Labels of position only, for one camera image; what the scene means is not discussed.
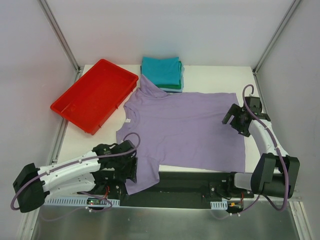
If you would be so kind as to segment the purple t shirt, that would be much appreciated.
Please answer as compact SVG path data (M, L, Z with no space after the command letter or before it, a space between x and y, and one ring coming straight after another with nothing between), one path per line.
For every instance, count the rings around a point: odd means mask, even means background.
M137 148L136 181L127 180L132 195L156 185L161 165L219 172L244 172L245 140L222 120L237 104L235 93L169 94L145 76L124 104L126 121L117 141Z

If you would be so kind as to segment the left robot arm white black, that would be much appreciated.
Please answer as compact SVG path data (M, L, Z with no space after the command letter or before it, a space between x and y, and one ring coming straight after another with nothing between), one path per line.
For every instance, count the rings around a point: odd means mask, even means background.
M86 154L62 164L36 167L34 163L23 167L13 182L15 195L10 207L14 211L28 213L41 207L54 188L84 174L104 169L114 169L114 177L122 182L136 182L139 143L130 140L117 144L99 144Z

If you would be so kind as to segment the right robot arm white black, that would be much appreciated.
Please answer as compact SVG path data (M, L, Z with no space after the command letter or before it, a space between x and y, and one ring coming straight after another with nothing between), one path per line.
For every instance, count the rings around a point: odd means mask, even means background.
M244 137L253 137L260 159L253 173L231 172L225 184L225 192L237 197L243 190L265 197L292 197L300 169L297 157L290 156L279 144L270 117L259 107L250 114L245 106L232 104L222 124L230 125Z

